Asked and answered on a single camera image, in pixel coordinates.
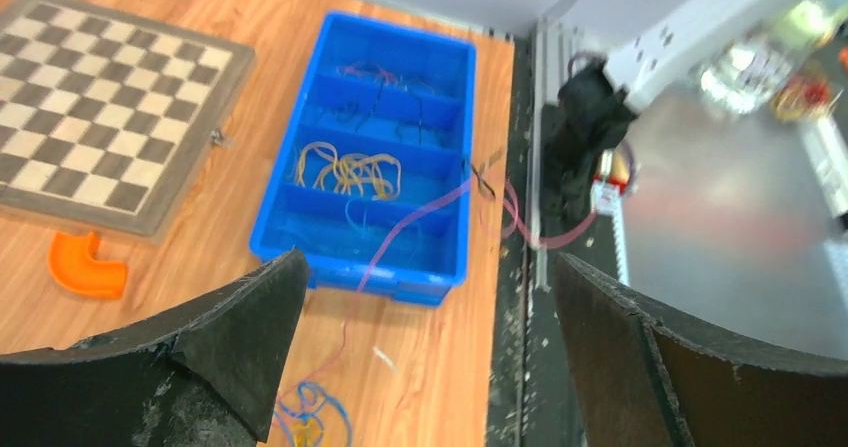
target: dark square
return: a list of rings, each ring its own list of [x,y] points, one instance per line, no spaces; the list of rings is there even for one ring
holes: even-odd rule
[[[22,157],[0,152],[0,182],[9,183],[15,180],[15,176],[27,162],[27,159]]]
[[[124,126],[124,130],[134,132],[136,134],[147,135],[153,131],[153,128],[156,127],[156,123],[158,121],[158,116],[148,114],[147,112],[136,111],[130,117],[130,120],[127,121],[127,125]]]
[[[29,43],[29,40],[23,37],[18,37],[17,35],[12,34],[2,34],[0,35],[0,52],[6,55],[15,56],[18,55],[18,52],[20,52],[24,47],[26,47],[27,43]]]
[[[132,67],[120,62],[111,61],[103,70],[100,71],[100,77],[119,84],[124,83],[127,77],[132,73]]]
[[[156,52],[148,52],[141,59],[141,62],[138,63],[138,66],[142,69],[160,72],[167,64],[168,57],[162,54],[157,54]]]
[[[183,85],[183,81],[177,77],[160,75],[153,83],[151,90],[159,94],[174,95],[180,90],[181,85]]]
[[[35,84],[24,84],[12,97],[12,102],[26,105],[27,107],[39,107],[41,102],[50,95],[50,89]]]
[[[183,45],[181,45],[180,48],[177,49],[175,55],[179,59],[197,62],[198,60],[200,60],[200,56],[203,55],[203,47],[199,47],[188,42],[183,42]]]
[[[150,138],[147,139],[144,147],[141,148],[141,152],[138,153],[138,158],[164,164],[165,161],[168,160],[168,155],[171,153],[171,149],[173,148],[173,142]]]
[[[70,69],[81,57],[82,54],[75,50],[59,47],[59,49],[56,50],[49,59],[47,59],[47,63],[63,69]]]
[[[68,72],[65,78],[59,82],[58,88],[73,94],[84,94],[91,83],[94,82],[94,77],[79,72]]]
[[[146,94],[147,93],[141,89],[122,85],[121,88],[115,92],[115,96],[112,97],[112,103],[134,109],[139,103],[141,103],[141,100]]]
[[[0,125],[0,149],[2,149],[3,146],[6,145],[6,142],[8,142],[13,135],[15,135],[15,132],[17,131],[11,127],[5,127]]]
[[[153,42],[156,42],[156,35],[141,29],[135,29],[135,32],[127,39],[128,44],[145,50],[149,49]]]
[[[9,65],[3,69],[3,77],[8,77],[10,79],[27,81],[29,80],[29,76],[33,74],[36,70],[38,70],[40,64],[35,62],[31,62],[25,59],[12,59],[9,62]]]
[[[197,104],[194,102],[186,102],[185,100],[174,99],[171,102],[171,105],[168,106],[168,109],[165,111],[165,117],[174,120],[180,120],[182,122],[188,122],[191,120],[191,116],[194,115],[194,111],[197,109]]]
[[[32,154],[32,159],[45,164],[59,165],[65,160],[72,148],[74,148],[74,144],[68,141],[47,137]]]
[[[79,143],[95,149],[106,149],[115,140],[118,129],[100,124],[91,124],[79,140]]]
[[[91,35],[100,35],[106,28],[109,27],[109,22],[95,17],[89,17],[77,27],[77,30]]]
[[[59,9],[52,5],[38,4],[30,10],[25,17],[39,22],[44,22],[46,24],[53,20],[53,17],[56,17],[56,14],[58,13]]]
[[[135,212],[138,206],[144,199],[144,194],[147,193],[147,187],[140,185],[119,182],[115,186],[115,190],[106,199],[106,205],[114,209],[125,210],[127,212]]]
[[[60,45],[69,35],[71,35],[71,31],[68,29],[48,25],[35,37],[35,40],[45,44]]]
[[[68,111],[68,115],[77,119],[92,121],[105,105],[106,102],[89,99],[88,97],[80,97],[77,103]]]
[[[89,54],[111,59],[120,50],[121,44],[109,39],[99,39],[88,49]]]
[[[26,124],[24,124],[23,130],[43,135],[50,135],[62,122],[62,118],[62,115],[55,112],[39,110],[29,118]]]
[[[131,163],[131,157],[106,152],[100,158],[100,161],[97,162],[97,165],[94,166],[94,170],[91,173],[101,177],[119,180]]]
[[[88,174],[85,172],[59,167],[56,169],[56,172],[53,172],[50,180],[44,184],[41,190],[50,194],[70,198],[74,196],[86,177],[88,177]]]
[[[191,75],[188,76],[188,80],[199,84],[209,85],[213,80],[215,80],[216,75],[218,75],[218,69],[206,67],[205,65],[197,65],[194,67]]]

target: light square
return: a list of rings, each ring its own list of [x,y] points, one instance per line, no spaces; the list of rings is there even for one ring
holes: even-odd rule
[[[9,65],[13,60],[15,60],[15,58],[11,55],[0,53],[0,70],[5,69],[6,66]]]
[[[95,207],[102,207],[116,185],[118,185],[117,180],[99,175],[89,175],[77,188],[74,200]]]
[[[45,136],[42,134],[19,130],[3,145],[3,152],[28,159],[44,139]]]
[[[75,145],[65,160],[62,161],[62,167],[66,169],[76,170],[79,172],[90,173],[97,166],[97,162],[106,152],[87,145]]]
[[[171,102],[173,102],[173,99],[167,95],[148,92],[138,105],[138,110],[148,114],[162,115],[168,110]]]
[[[50,134],[50,137],[76,143],[82,138],[82,135],[88,130],[88,126],[90,125],[91,122],[86,120],[65,117],[56,126],[56,130]]]
[[[206,101],[206,97],[209,96],[209,91],[209,86],[188,80],[183,82],[183,85],[180,86],[180,90],[177,91],[176,97],[180,100],[200,105]]]
[[[52,90],[47,94],[47,98],[41,103],[41,109],[48,112],[65,115],[71,110],[80,96],[65,92],[64,90]]]
[[[150,90],[153,87],[153,84],[156,83],[156,79],[159,78],[159,75],[151,72],[146,69],[133,69],[130,72],[130,75],[127,77],[127,80],[124,81],[126,85],[130,87],[135,87],[141,90]]]
[[[47,62],[47,59],[49,59],[56,50],[57,48],[50,44],[45,44],[37,40],[30,40],[27,45],[18,52],[17,57],[43,64],[44,62]]]
[[[150,136],[160,140],[167,140],[175,144],[180,143],[188,132],[189,124],[174,119],[161,118],[156,127],[150,132]]]
[[[23,86],[24,83],[20,80],[0,77],[0,100],[8,102]]]
[[[110,20],[109,27],[106,27],[106,30],[103,31],[101,37],[123,43],[130,38],[130,35],[132,35],[134,31],[135,27],[130,24],[125,24],[117,20]]]
[[[166,55],[168,57],[173,56],[177,53],[177,49],[180,48],[183,41],[176,37],[171,37],[170,35],[159,34],[159,38],[153,42],[153,45],[150,46],[150,50],[156,52],[157,54]]]
[[[121,84],[106,79],[95,79],[85,91],[85,96],[102,102],[110,102]]]
[[[7,34],[17,35],[25,39],[34,39],[47,26],[37,20],[18,17],[8,27],[3,29]]]
[[[50,176],[55,171],[55,165],[30,160],[9,185],[21,190],[38,192],[50,180]]]
[[[123,45],[115,54],[114,60],[126,65],[138,65],[146,52],[134,45]]]
[[[26,105],[8,103],[0,108],[0,125],[20,129],[35,114],[35,109]]]
[[[85,55],[77,61],[73,69],[74,72],[79,72],[80,74],[97,76],[103,70],[103,67],[106,67],[108,62],[109,60],[104,59],[103,57]]]
[[[51,24],[56,27],[64,27],[68,30],[76,30],[80,24],[83,23],[85,19],[88,18],[88,14],[80,12],[74,9],[68,9],[66,7],[62,7],[60,12],[53,17],[53,20],[50,21]]]
[[[207,47],[206,51],[203,52],[203,55],[200,56],[198,63],[207,67],[223,70],[230,62],[232,55],[232,53],[227,52],[226,50]]]
[[[107,127],[122,129],[127,125],[127,121],[130,120],[132,114],[133,110],[128,107],[117,104],[106,104],[100,113],[97,114],[94,122]]]
[[[194,70],[193,63],[174,57],[168,60],[168,65],[165,66],[162,73],[178,79],[186,79],[192,70]]]
[[[156,162],[149,162],[143,159],[134,159],[127,171],[124,172],[121,180],[143,187],[152,188],[165,166]]]
[[[146,141],[147,137],[144,135],[122,130],[118,132],[117,137],[109,145],[108,150],[116,154],[135,157],[141,152],[141,148],[144,147]]]
[[[85,32],[71,32],[71,35],[62,42],[62,47],[76,50],[77,52],[88,52],[88,49],[96,42],[97,36],[86,34]]]
[[[33,72],[29,78],[31,84],[40,85],[42,87],[56,88],[60,82],[68,75],[68,71],[60,69],[53,65],[42,65]]]

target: blue plastic storage box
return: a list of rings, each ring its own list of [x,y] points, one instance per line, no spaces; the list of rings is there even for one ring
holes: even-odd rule
[[[327,15],[274,165],[250,248],[263,262],[298,248],[310,286],[356,289],[389,231],[467,178],[476,51],[465,41],[343,13]],[[394,200],[313,188],[327,160],[301,151],[327,142],[339,156],[390,154],[401,164]],[[394,180],[397,168],[384,166]],[[367,293],[438,306],[468,271],[470,194],[405,228],[382,256]]]

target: red object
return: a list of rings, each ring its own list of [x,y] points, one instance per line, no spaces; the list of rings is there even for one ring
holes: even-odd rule
[[[807,86],[804,91],[804,100],[810,105],[821,105],[827,103],[830,98],[830,87],[821,82],[815,82]]]
[[[630,182],[625,182],[625,181],[623,181],[621,179],[617,179],[615,177],[609,177],[606,180],[604,180],[603,178],[601,178],[600,175],[595,175],[594,180],[595,181],[604,181],[609,185],[614,185],[618,189],[618,193],[621,194],[621,195],[624,195],[624,191],[627,190],[627,186],[630,184]]]

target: wooden chessboard frame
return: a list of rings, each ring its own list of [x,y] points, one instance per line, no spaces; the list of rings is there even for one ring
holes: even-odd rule
[[[160,180],[165,181],[157,181],[136,214],[108,211],[60,198],[47,198],[38,193],[0,185],[0,212],[61,228],[105,231],[129,240],[143,240],[154,244],[161,242],[206,161],[212,146],[212,133],[229,118],[235,102],[253,72],[256,63],[254,49],[80,0],[14,0],[0,12],[0,28],[14,22],[34,2],[54,4],[132,24],[142,29],[226,50],[232,54],[226,68],[219,73],[220,79],[205,99],[173,158],[160,176]]]

